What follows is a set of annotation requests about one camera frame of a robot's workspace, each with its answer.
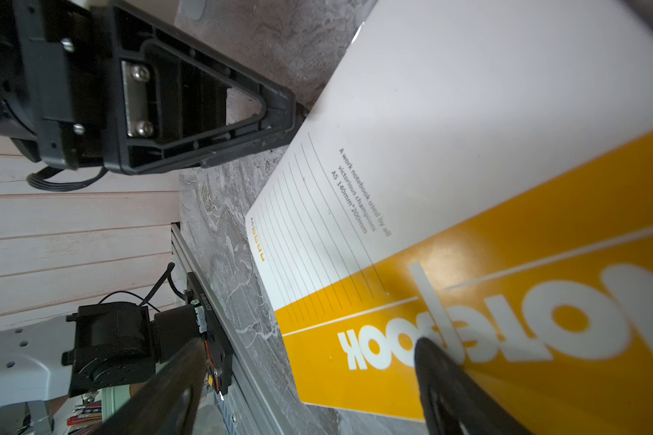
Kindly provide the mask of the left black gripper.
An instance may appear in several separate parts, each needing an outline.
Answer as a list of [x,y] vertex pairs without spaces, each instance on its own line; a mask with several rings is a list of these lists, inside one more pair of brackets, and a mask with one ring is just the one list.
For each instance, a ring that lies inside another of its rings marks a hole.
[[0,136],[29,161],[158,174],[296,133],[292,91],[125,1],[0,1]]

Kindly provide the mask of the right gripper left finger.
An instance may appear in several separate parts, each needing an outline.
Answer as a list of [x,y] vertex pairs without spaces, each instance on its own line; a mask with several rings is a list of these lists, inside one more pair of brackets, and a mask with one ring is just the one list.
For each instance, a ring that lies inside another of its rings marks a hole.
[[203,341],[185,344],[96,434],[191,434],[207,381]]

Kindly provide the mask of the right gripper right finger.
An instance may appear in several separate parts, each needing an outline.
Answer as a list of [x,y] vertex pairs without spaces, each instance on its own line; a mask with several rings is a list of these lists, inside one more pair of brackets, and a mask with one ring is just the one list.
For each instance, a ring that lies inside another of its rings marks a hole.
[[444,350],[428,338],[415,344],[415,374],[431,434],[528,434]]

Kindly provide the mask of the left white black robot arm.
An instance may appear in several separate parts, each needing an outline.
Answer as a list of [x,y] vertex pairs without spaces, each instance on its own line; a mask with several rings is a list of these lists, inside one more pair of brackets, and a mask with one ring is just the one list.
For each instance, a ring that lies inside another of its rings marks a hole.
[[[27,184],[95,168],[141,176],[218,166],[287,144],[303,122],[290,90],[123,1],[0,1],[0,136],[43,164]],[[153,377],[196,335],[174,337],[145,303],[82,306],[0,332],[0,408]]]

